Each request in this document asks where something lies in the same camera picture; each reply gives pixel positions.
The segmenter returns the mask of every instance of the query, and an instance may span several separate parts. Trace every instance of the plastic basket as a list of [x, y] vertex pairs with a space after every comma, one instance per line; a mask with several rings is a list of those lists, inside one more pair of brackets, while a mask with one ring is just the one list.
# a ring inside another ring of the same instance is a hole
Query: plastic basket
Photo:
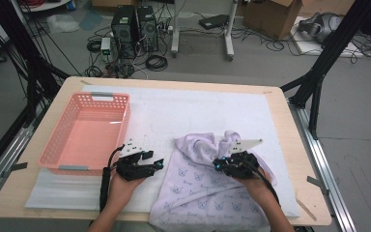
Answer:
[[127, 94], [72, 94], [39, 166], [56, 174], [101, 175], [110, 154], [124, 143], [129, 114]]

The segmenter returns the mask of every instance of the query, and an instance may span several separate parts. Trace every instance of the concrete floor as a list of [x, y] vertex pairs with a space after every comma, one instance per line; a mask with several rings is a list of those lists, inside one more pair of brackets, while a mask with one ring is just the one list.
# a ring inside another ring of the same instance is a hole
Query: concrete floor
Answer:
[[[40, 17], [68, 13], [60, 8]], [[76, 21], [82, 21], [87, 10], [77, 9], [71, 15]], [[80, 29], [55, 34], [52, 38], [82, 73], [88, 66], [87, 39], [110, 21], [105, 17], [91, 31]], [[184, 19], [184, 24], [198, 28], [196, 21], [190, 18]], [[240, 18], [236, 19], [236, 27], [241, 27]], [[75, 74], [48, 37], [43, 39], [54, 65]], [[255, 36], [244, 41], [234, 39], [233, 45], [236, 55], [234, 61], [229, 62], [224, 55], [222, 38], [184, 34], [177, 58], [172, 58], [169, 52], [166, 54], [168, 68], [165, 71], [145, 72], [154, 80], [282, 86], [308, 72], [317, 59], [316, 56], [293, 56], [287, 47], [279, 52], [271, 51]], [[136, 72], [132, 78], [144, 79], [146, 75]], [[286, 97], [294, 93], [295, 90], [289, 91]], [[12, 63], [0, 63], [0, 138], [25, 104]], [[340, 58], [329, 71], [322, 90], [318, 135], [356, 230], [371, 231], [371, 59], [362, 58], [352, 64], [349, 58]], [[88, 223], [85, 220], [0, 218], [0, 231], [10, 228], [11, 231], [83, 231]], [[120, 229], [140, 230], [127, 225]], [[314, 229], [340, 231], [334, 220], [330, 226]]]

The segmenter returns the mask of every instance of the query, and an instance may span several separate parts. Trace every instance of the desktop computer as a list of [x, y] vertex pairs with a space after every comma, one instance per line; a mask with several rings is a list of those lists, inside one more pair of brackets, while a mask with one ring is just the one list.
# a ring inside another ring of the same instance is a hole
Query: desktop computer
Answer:
[[137, 8], [140, 39], [143, 51], [158, 51], [157, 22], [152, 6]]
[[135, 58], [135, 46], [140, 38], [134, 6], [117, 6], [111, 29], [117, 46], [118, 58]]

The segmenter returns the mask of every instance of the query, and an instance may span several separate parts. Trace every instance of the white cloth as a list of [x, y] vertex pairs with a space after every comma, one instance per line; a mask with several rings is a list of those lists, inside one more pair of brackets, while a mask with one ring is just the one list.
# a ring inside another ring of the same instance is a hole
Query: white cloth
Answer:
[[[264, 212], [246, 188], [233, 178], [214, 170], [213, 160], [229, 157], [232, 142], [240, 140], [233, 131], [215, 144], [212, 133], [188, 134], [175, 140], [157, 201], [149, 222], [164, 231], [230, 231], [258, 229], [268, 225]], [[260, 156], [260, 165], [276, 180]]]

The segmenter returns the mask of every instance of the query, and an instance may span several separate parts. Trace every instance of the white sheet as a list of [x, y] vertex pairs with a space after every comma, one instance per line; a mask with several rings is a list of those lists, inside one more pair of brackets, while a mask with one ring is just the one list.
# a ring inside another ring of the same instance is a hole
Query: white sheet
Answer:
[[[126, 139], [134, 139], [143, 150], [155, 151], [152, 160], [144, 163], [164, 159], [167, 165], [173, 152], [174, 138], [187, 133], [213, 132], [220, 137], [225, 131], [232, 130], [238, 131], [243, 139], [262, 138], [264, 143], [254, 151], [265, 154], [264, 161], [274, 170], [278, 180], [275, 190], [281, 192], [278, 195], [282, 210], [289, 217], [300, 215], [265, 96], [95, 85], [87, 85], [83, 91], [130, 94], [131, 117]], [[166, 170], [163, 168], [156, 172], [154, 177], [139, 186], [125, 211], [150, 212]], [[100, 188], [100, 177], [58, 176], [46, 179], [44, 176], [53, 174], [44, 172], [43, 169], [32, 190], [27, 208], [98, 208], [99, 192], [95, 189]], [[80, 178], [87, 179], [88, 183], [79, 184]], [[63, 199], [66, 195], [71, 196], [69, 200]]]

